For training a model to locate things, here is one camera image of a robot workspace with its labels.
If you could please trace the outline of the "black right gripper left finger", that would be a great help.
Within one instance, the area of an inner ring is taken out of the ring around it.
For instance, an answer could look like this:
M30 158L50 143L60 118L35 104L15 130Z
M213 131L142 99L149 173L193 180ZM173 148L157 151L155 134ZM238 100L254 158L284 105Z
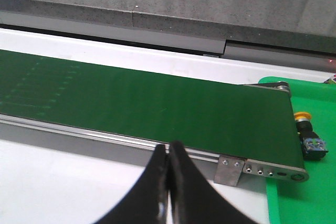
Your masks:
M165 146L159 144L133 187L96 223L166 223L166 175Z

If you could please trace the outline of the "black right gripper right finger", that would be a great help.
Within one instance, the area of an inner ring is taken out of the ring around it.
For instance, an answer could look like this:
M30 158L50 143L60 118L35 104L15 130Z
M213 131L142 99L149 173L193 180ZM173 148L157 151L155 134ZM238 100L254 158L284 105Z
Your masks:
M209 184L179 141L169 145L169 180L174 223L255 223Z

